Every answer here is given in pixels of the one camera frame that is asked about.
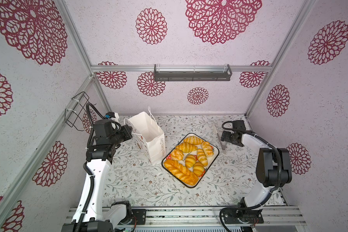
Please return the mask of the white slotted serving tongs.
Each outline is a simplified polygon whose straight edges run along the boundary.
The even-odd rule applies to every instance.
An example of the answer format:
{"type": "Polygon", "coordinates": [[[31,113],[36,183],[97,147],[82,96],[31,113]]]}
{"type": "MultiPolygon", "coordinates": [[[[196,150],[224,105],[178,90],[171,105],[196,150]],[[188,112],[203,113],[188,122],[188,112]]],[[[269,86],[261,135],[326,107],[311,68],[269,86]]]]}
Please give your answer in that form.
{"type": "Polygon", "coordinates": [[[226,145],[224,144],[224,142],[221,140],[221,135],[220,135],[220,133],[218,132],[216,125],[213,124],[212,128],[213,128],[213,132],[214,132],[214,134],[216,135],[216,138],[217,138],[217,140],[218,140],[218,142],[219,142],[219,144],[220,144],[220,146],[221,146],[222,151],[225,151],[226,148],[227,148],[227,146],[226,146],[226,145]]]}

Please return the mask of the white paper gift bag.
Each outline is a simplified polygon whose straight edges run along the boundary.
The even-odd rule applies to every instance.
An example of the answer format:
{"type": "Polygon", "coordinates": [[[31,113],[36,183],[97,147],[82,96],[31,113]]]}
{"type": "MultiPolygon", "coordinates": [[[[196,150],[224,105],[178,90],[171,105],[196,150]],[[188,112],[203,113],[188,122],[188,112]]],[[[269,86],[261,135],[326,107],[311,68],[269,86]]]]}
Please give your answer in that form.
{"type": "Polygon", "coordinates": [[[152,115],[151,108],[131,118],[124,123],[132,127],[132,137],[140,151],[152,165],[156,165],[166,156],[165,136],[162,128],[152,115]]]}

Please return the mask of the small fake bread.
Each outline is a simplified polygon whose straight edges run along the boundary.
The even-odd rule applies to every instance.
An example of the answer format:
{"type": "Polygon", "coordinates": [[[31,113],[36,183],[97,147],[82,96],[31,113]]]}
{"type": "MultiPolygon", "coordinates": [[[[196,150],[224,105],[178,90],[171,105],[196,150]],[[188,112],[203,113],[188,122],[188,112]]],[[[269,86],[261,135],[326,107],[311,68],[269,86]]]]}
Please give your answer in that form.
{"type": "Polygon", "coordinates": [[[207,156],[207,157],[212,157],[214,155],[214,148],[213,146],[209,143],[209,142],[203,142],[201,144],[202,146],[202,150],[204,151],[204,154],[207,156]]]}

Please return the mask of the oblong striped fake bread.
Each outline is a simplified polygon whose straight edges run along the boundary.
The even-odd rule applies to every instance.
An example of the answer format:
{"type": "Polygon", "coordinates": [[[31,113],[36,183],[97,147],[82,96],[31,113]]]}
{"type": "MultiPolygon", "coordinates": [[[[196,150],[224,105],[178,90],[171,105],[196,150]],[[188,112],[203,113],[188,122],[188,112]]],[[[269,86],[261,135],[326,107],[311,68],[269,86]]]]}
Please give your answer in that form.
{"type": "Polygon", "coordinates": [[[197,149],[197,160],[204,166],[208,166],[208,160],[207,157],[202,149],[197,149]]]}

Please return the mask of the striped fake bun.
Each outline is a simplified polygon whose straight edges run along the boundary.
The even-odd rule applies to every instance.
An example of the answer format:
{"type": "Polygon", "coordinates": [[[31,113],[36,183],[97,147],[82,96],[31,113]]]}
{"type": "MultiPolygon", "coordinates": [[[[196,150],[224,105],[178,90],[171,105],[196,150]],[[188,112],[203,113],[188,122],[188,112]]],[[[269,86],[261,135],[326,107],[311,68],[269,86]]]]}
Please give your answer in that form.
{"type": "Polygon", "coordinates": [[[197,177],[201,177],[204,172],[205,172],[205,168],[204,168],[203,164],[197,161],[193,166],[193,173],[197,177]]]}
{"type": "Polygon", "coordinates": [[[188,155],[185,159],[185,166],[191,168],[196,163],[197,158],[194,155],[188,155]]]}

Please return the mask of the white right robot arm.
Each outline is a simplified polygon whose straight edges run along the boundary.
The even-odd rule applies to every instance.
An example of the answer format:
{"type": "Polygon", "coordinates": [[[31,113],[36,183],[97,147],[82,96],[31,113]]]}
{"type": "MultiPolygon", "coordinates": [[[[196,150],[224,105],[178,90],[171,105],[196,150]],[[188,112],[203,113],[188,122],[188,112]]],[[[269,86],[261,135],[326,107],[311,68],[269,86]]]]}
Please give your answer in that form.
{"type": "Polygon", "coordinates": [[[256,165],[257,183],[251,192],[237,206],[230,206],[220,210],[219,220],[225,231],[230,229],[225,219],[235,219],[240,223],[260,222],[263,206],[280,187],[292,181],[292,167],[289,151],[286,148],[277,148],[255,132],[247,130],[242,120],[226,121],[221,141],[239,147],[248,147],[258,154],[256,165]]]}

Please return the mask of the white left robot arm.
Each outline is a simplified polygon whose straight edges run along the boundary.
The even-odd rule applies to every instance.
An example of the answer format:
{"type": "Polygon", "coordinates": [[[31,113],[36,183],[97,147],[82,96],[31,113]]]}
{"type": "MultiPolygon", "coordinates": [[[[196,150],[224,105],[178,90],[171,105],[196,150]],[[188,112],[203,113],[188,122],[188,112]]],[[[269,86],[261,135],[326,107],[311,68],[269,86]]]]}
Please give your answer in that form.
{"type": "Polygon", "coordinates": [[[90,121],[86,162],[83,169],[86,179],[79,205],[70,223],[62,226],[63,232],[113,232],[120,224],[133,219],[129,201],[113,203],[107,215],[102,212],[103,187],[111,168],[114,154],[121,143],[132,139],[132,127],[121,125],[118,114],[102,115],[97,108],[87,103],[85,110],[90,121]]]}

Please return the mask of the top fake croissant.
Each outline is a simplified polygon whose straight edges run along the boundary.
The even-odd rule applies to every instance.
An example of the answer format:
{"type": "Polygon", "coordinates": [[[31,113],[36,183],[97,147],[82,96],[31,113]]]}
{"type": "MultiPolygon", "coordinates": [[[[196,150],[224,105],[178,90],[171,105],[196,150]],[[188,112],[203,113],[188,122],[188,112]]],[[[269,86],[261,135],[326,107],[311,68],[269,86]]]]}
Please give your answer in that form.
{"type": "Polygon", "coordinates": [[[199,137],[197,137],[195,135],[186,137],[183,141],[186,142],[186,143],[195,145],[195,146],[201,145],[204,142],[203,139],[201,139],[201,138],[199,138],[199,137]]]}

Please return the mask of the fake croissant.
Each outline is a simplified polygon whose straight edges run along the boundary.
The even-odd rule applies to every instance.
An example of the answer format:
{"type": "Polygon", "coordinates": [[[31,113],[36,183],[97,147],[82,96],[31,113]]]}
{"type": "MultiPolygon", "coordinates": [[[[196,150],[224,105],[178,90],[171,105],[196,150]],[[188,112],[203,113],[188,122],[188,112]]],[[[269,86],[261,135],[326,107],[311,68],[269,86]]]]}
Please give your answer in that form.
{"type": "Polygon", "coordinates": [[[191,153],[194,152],[198,149],[198,147],[196,145],[187,143],[187,142],[183,142],[179,145],[176,146],[176,149],[181,150],[183,153],[191,153]]]}
{"type": "Polygon", "coordinates": [[[195,135],[186,137],[183,141],[186,142],[186,143],[195,145],[195,146],[201,145],[204,142],[203,139],[201,139],[201,138],[199,138],[199,137],[197,137],[195,135]]]}

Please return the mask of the middle fake croissant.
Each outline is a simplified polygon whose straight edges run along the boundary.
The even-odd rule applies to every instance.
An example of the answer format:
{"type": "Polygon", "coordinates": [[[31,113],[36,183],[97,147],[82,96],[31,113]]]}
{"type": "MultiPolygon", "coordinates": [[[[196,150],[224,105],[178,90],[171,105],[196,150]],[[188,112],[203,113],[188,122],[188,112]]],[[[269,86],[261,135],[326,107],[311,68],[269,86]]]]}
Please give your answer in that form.
{"type": "Polygon", "coordinates": [[[198,147],[196,145],[187,143],[187,142],[183,142],[179,145],[176,146],[176,149],[181,150],[183,153],[191,153],[194,152],[198,149],[198,147]]]}

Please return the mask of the left round fake bun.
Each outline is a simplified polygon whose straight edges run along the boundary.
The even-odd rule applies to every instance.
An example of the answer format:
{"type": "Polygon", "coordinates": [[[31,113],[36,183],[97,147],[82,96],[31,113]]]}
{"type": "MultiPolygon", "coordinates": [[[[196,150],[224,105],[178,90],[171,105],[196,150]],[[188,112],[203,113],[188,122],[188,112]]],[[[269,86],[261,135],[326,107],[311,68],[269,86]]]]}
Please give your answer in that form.
{"type": "Polygon", "coordinates": [[[180,161],[183,160],[184,153],[180,149],[175,148],[171,153],[170,153],[170,158],[172,160],[180,161]]]}

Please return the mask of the long braided fake bread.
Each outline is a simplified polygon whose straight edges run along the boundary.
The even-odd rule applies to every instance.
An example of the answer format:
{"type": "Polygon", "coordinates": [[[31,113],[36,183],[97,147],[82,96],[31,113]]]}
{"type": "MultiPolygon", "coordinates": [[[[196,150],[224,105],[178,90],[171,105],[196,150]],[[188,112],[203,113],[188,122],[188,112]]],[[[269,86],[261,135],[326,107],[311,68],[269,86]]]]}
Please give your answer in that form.
{"type": "Polygon", "coordinates": [[[176,178],[181,180],[183,183],[194,186],[198,182],[198,177],[195,173],[190,171],[186,166],[180,164],[176,160],[166,160],[164,167],[176,178]]]}

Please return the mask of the strawberry print rectangular tray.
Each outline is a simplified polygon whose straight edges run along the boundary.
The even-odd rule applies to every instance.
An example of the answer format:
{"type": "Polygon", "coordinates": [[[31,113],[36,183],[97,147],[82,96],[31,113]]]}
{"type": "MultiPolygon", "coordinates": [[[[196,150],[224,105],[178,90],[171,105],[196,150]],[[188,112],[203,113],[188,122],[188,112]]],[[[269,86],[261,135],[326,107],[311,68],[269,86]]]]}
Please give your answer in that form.
{"type": "Polygon", "coordinates": [[[165,171],[188,188],[194,188],[219,155],[219,149],[194,133],[187,134],[162,160],[165,171]]]}

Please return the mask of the black overhead light bar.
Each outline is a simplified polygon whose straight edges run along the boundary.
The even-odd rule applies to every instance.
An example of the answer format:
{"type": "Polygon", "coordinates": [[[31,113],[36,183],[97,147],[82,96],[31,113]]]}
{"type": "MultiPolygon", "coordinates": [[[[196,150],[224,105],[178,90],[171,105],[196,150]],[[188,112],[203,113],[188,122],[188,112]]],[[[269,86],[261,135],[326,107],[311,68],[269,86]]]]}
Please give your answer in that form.
{"type": "Polygon", "coordinates": [[[211,81],[230,81],[233,72],[229,65],[221,71],[161,71],[154,66],[154,80],[157,82],[211,82],[211,81]]]}

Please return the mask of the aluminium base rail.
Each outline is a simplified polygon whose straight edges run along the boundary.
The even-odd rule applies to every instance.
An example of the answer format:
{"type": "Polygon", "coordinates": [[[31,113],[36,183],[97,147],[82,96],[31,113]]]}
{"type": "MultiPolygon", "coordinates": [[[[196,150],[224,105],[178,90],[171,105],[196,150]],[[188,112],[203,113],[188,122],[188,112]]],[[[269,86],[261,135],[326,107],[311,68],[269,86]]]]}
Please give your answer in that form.
{"type": "Polygon", "coordinates": [[[225,206],[104,207],[92,220],[111,221],[118,232],[307,232],[296,206],[238,210],[225,206]]]}

